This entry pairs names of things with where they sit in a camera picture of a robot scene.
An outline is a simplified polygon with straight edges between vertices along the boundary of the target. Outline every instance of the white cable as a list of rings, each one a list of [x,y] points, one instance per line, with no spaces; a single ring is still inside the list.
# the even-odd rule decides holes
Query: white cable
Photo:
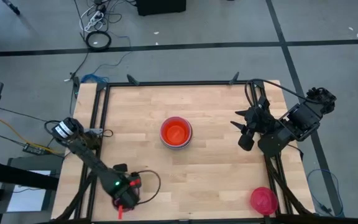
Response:
[[[91,6],[89,9],[87,9],[82,15],[81,15],[81,17],[80,17],[80,28],[81,28],[81,30],[83,30],[83,31],[85,31],[85,32],[87,32],[87,33],[90,33],[91,31],[89,31],[92,27],[94,27],[95,28],[95,25],[97,24],[97,23],[99,23],[102,19],[103,19],[103,17],[104,17],[104,14],[102,13],[102,12],[100,12],[100,11],[96,11],[94,14],[93,14],[93,16],[92,16],[92,18],[89,20],[89,22],[88,22],[88,24],[85,26],[85,27],[83,27],[82,26],[82,18],[84,17],[84,15],[87,13],[87,12],[89,12],[89,10],[91,10],[92,8],[94,8],[95,7],[95,5],[93,5],[93,6]],[[96,30],[100,30],[101,28],[102,28],[102,26],[103,26],[103,23],[102,22],[100,22],[100,27],[97,29],[97,28],[95,28]]]

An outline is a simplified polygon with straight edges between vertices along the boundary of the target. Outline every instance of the wooden table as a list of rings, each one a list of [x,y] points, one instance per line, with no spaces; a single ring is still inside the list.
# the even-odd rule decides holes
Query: wooden table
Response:
[[[277,118],[287,112],[281,89],[266,84],[265,90],[272,114]],[[74,117],[85,128],[90,123],[95,91],[96,84],[82,84],[78,95]],[[98,119],[103,98],[102,94]],[[129,172],[152,169],[162,178],[160,193],[125,213],[124,220],[262,217],[249,199],[257,187],[269,187],[264,157],[257,139],[253,150],[242,150],[237,145],[240,131],[230,123],[243,123],[244,118],[234,112],[248,107],[243,85],[112,87],[105,129],[113,130],[114,136],[103,139],[101,159],[110,167],[127,163]],[[186,149],[174,151],[160,142],[160,125],[171,116],[184,117],[193,127],[193,140]],[[287,146],[282,162],[289,188],[313,211],[299,152]],[[59,216],[76,194],[82,165],[75,155],[65,159],[52,218]],[[157,186],[153,174],[142,174],[141,200],[151,197]],[[117,211],[98,182],[92,221],[110,220],[117,220]]]

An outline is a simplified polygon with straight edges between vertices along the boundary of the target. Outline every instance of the black box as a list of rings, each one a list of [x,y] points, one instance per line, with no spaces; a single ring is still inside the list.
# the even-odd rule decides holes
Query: black box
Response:
[[[186,0],[136,0],[140,16],[186,11]]]

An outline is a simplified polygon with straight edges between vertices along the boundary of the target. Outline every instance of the yellow cable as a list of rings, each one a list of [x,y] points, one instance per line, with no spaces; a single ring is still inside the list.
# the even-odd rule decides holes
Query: yellow cable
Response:
[[[48,151],[48,152],[51,152],[51,153],[53,153],[53,154],[58,154],[56,151],[53,151],[53,150],[51,150],[51,149],[48,148],[48,147],[40,146],[40,145],[38,145],[38,144],[36,144],[36,143],[32,143],[32,142],[26,140],[26,139],[23,138],[10,124],[8,124],[6,121],[2,120],[1,118],[0,118],[0,122],[2,122],[2,124],[5,124],[6,126],[8,126],[19,138],[21,138],[21,139],[22,139],[23,141],[25,141],[27,144],[29,144],[29,145],[31,145],[31,146],[34,146],[34,147],[41,148],[41,149],[46,150],[46,151]]]

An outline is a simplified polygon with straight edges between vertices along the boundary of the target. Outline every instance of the desk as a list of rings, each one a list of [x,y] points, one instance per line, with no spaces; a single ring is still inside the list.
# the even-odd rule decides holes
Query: desk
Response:
[[[281,89],[266,84],[265,91],[276,118],[287,112]],[[95,92],[96,84],[80,87],[74,117],[85,128],[90,123]],[[249,205],[249,198],[257,187],[269,187],[263,154],[256,143],[250,152],[242,150],[237,145],[241,134],[230,123],[244,122],[234,113],[249,107],[243,85],[112,87],[108,101],[105,129],[113,130],[114,136],[103,139],[102,161],[110,167],[127,163],[129,172],[152,169],[162,178],[160,193],[125,213],[124,221],[262,217]],[[181,151],[168,149],[159,140],[160,125],[170,116],[186,118],[194,130],[191,144]],[[282,151],[282,164],[287,185],[313,211],[299,152],[287,146]],[[65,159],[52,218],[59,216],[76,194],[82,165],[75,155]],[[151,197],[157,184],[152,174],[142,174],[141,200]],[[282,193],[277,188],[284,213]],[[92,221],[117,220],[111,198],[99,182],[93,208]]]

